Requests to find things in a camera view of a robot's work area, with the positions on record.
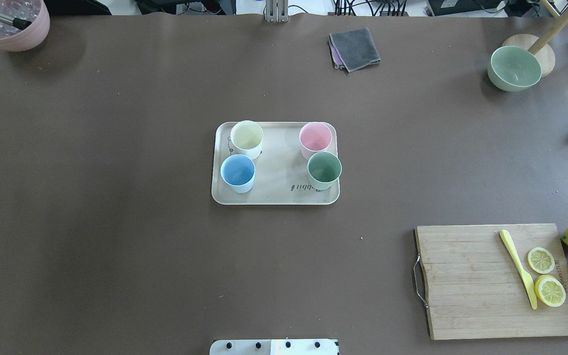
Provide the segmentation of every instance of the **white bracket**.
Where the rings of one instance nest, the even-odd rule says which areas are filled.
[[[339,355],[334,339],[255,339],[215,341],[210,355]]]
[[[288,0],[266,0],[266,22],[288,22]]]

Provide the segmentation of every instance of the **towel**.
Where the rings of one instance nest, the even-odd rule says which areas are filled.
[[[329,35],[330,51],[335,69],[353,72],[381,62],[369,29],[337,32]]]

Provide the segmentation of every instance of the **pink bowl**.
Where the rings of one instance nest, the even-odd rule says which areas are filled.
[[[6,4],[10,4],[12,0],[5,0]],[[13,34],[6,38],[0,38],[0,49],[8,52],[21,52],[22,50],[32,49],[38,46],[47,36],[49,31],[49,13],[47,7],[41,0],[41,10],[32,24],[23,31]]]

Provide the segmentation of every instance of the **mint green bowl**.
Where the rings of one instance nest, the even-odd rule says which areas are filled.
[[[542,69],[534,54],[507,45],[492,53],[488,65],[490,81],[503,91],[521,91],[538,83]]]

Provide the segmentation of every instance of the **bowl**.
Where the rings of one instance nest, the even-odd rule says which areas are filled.
[[[541,75],[542,69],[534,54],[513,45],[495,50],[488,65],[490,81],[503,91],[525,90],[538,83]]]
[[[14,0],[3,0],[7,5],[10,5]],[[28,50],[39,45],[47,36],[49,31],[49,13],[43,0],[40,0],[41,9],[32,24],[17,34],[0,38],[0,49],[7,50],[8,52],[21,52]]]

